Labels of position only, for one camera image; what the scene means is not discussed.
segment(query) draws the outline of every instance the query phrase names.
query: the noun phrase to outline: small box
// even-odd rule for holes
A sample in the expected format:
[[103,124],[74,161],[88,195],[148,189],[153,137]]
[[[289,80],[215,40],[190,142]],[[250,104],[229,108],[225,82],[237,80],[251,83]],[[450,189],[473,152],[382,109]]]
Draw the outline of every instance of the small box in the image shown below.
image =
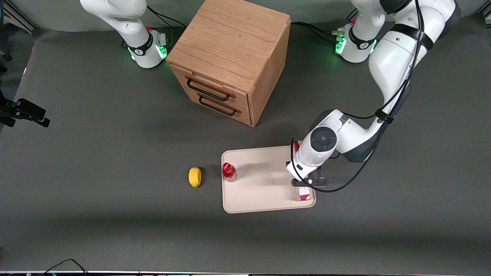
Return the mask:
[[310,200],[310,189],[308,187],[297,187],[297,201]]
[[167,63],[193,102],[256,126],[285,67],[290,23],[244,0],[206,0]]

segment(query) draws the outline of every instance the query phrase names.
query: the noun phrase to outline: drawer handle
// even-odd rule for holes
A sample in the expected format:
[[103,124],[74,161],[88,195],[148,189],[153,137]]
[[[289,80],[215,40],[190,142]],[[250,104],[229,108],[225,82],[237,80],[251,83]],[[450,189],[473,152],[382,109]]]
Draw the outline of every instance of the drawer handle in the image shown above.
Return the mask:
[[211,109],[213,109],[213,110],[216,110],[216,111],[218,111],[218,112],[220,112],[220,113],[222,113],[222,114],[224,114],[224,115],[227,115],[227,116],[232,117],[232,116],[235,114],[235,112],[237,112],[237,110],[235,110],[235,109],[234,109],[234,111],[233,111],[232,113],[225,112],[225,111],[223,111],[223,110],[221,110],[221,109],[219,109],[219,108],[216,108],[216,107],[211,106],[211,105],[209,105],[209,104],[207,104],[207,103],[204,103],[202,100],[203,100],[203,96],[199,96],[199,103],[200,103],[200,104],[202,104],[202,105],[204,105],[204,106],[206,106],[206,107],[209,107],[209,108],[211,108]]
[[207,95],[207,96],[210,96],[210,97],[212,97],[212,98],[214,98],[214,99],[217,99],[217,100],[219,100],[219,101],[225,102],[225,101],[226,101],[226,100],[228,100],[228,98],[230,97],[230,94],[228,94],[228,93],[227,93],[227,96],[225,96],[225,98],[220,98],[220,97],[218,97],[218,96],[213,95],[212,93],[208,93],[208,92],[206,92],[206,91],[205,91],[205,90],[203,90],[203,89],[199,89],[199,88],[198,88],[198,87],[196,87],[196,86],[192,86],[192,85],[191,85],[191,82],[192,82],[192,80],[191,80],[191,79],[188,79],[188,86],[189,86],[189,88],[191,88],[191,89],[193,89],[193,90],[196,90],[196,91],[198,91],[198,92],[201,92],[201,93],[203,93],[203,94],[205,94],[205,95]]

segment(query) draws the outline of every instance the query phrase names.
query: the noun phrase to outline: plastic bottle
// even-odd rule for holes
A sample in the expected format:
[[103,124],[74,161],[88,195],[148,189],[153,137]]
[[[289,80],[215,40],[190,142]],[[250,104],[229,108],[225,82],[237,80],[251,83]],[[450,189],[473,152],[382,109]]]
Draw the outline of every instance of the plastic bottle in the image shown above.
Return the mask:
[[237,179],[237,170],[229,163],[224,163],[221,172],[228,182],[233,182]]

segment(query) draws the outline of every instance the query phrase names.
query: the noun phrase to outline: yellow sponge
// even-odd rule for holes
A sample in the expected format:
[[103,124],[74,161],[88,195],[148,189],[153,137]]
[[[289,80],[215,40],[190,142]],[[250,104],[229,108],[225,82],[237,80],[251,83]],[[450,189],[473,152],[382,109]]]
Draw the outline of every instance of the yellow sponge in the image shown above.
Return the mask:
[[189,170],[189,184],[195,188],[201,184],[201,170],[198,167]]

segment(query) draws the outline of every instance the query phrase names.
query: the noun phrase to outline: beige tray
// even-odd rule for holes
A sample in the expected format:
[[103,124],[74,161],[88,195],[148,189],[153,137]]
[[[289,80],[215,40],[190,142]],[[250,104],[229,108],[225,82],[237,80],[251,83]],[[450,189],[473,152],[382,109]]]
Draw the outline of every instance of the beige tray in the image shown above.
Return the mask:
[[287,172],[290,146],[229,150],[221,163],[237,169],[238,178],[228,182],[222,176],[223,209],[230,214],[284,209],[308,208],[316,202],[310,189],[310,200],[297,201],[293,177]]

